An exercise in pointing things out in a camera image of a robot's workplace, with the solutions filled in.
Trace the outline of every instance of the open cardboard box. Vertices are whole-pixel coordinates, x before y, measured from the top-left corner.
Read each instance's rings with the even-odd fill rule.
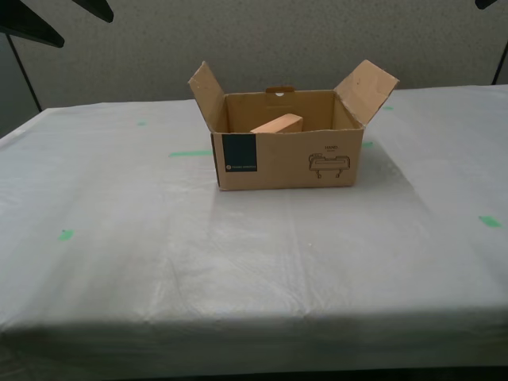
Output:
[[[397,83],[367,60],[333,90],[224,94],[206,62],[189,81],[224,191],[353,185],[365,126]],[[250,133],[285,114],[303,117],[302,132]]]

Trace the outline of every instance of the printed illustration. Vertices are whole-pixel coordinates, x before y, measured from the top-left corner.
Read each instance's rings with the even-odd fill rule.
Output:
[[[335,177],[341,177],[342,171],[349,169],[349,156],[324,157],[322,153],[309,156],[309,171],[316,171],[317,178],[321,178],[319,171],[337,171]]]

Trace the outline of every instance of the table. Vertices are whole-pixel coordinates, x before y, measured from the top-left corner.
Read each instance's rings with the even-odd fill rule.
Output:
[[[0,140],[0,375],[508,365],[508,86],[395,91],[350,188],[221,192],[194,100]]]

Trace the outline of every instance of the gray wall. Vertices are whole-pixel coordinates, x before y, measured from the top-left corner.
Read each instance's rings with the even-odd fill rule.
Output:
[[[7,37],[0,34],[0,137],[38,112]]]
[[[328,89],[367,58],[401,87],[490,84],[508,2],[109,0],[106,24],[68,0],[25,0],[66,40],[16,39],[43,107],[190,98],[207,60],[228,92],[280,83]]]
[[[498,77],[496,84],[508,85],[508,56],[504,60],[504,63],[501,67],[501,71],[499,72],[499,77]]]

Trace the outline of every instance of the box flap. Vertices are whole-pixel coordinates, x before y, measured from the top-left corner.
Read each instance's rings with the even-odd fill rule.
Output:
[[[365,60],[333,91],[349,113],[362,125],[367,125],[397,83],[394,76]]]
[[[221,132],[219,123],[225,105],[224,91],[205,61],[189,80],[189,85],[208,129],[211,132]]]

